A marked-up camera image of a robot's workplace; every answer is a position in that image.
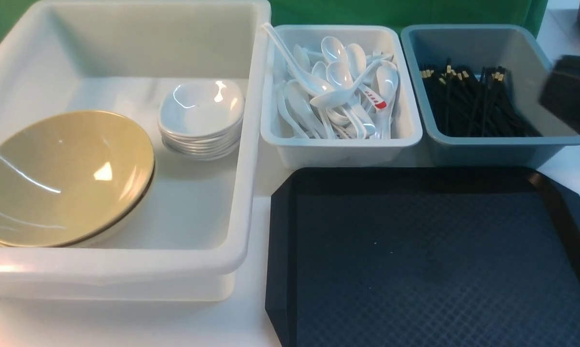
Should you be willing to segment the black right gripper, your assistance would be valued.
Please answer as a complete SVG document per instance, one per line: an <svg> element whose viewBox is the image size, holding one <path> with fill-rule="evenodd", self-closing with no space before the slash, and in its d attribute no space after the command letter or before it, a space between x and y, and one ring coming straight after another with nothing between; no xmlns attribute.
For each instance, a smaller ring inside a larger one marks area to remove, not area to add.
<svg viewBox="0 0 580 347"><path fill-rule="evenodd" d="M539 103L580 135L580 56L563 55L550 70Z"/></svg>

